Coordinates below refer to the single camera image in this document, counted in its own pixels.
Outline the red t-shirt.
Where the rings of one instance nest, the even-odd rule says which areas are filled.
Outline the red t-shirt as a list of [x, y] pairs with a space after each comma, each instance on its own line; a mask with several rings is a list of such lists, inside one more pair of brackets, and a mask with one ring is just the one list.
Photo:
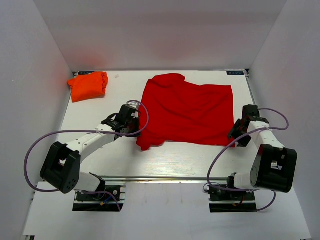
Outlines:
[[230, 85], [197, 85], [179, 73], [156, 75], [143, 91], [136, 140], [142, 151], [166, 141], [227, 146], [234, 126]]

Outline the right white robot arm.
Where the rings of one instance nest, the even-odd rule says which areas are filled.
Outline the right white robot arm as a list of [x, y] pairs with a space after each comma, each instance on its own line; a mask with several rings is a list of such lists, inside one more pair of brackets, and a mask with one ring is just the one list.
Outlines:
[[227, 178], [226, 195], [236, 200], [244, 191], [270, 190], [288, 193], [292, 189], [298, 154], [285, 147], [273, 134], [269, 121], [260, 116], [258, 106], [248, 104], [228, 134], [237, 147], [253, 142], [257, 155], [246, 173], [232, 173]]

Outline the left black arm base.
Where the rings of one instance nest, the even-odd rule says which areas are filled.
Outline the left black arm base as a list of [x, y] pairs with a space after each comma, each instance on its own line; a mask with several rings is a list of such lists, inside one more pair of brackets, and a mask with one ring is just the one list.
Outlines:
[[125, 203], [125, 185], [106, 185], [107, 193], [85, 194], [77, 192], [73, 202], [73, 212], [120, 212]]

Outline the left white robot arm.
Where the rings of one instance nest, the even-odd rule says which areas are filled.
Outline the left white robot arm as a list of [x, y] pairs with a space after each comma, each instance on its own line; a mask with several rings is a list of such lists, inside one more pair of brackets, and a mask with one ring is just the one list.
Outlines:
[[118, 113], [103, 120], [93, 132], [68, 143], [57, 141], [51, 145], [40, 177], [64, 194], [75, 190], [88, 192], [96, 200], [103, 198], [105, 181], [93, 173], [81, 172], [81, 163], [122, 136], [138, 136], [139, 126], [139, 111], [132, 105], [122, 105]]

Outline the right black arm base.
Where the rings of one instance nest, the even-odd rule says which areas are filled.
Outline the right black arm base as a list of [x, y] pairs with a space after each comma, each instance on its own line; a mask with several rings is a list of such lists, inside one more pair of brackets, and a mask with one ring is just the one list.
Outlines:
[[248, 213], [257, 210], [253, 192], [224, 191], [207, 183], [203, 186], [203, 191], [209, 195], [210, 213]]

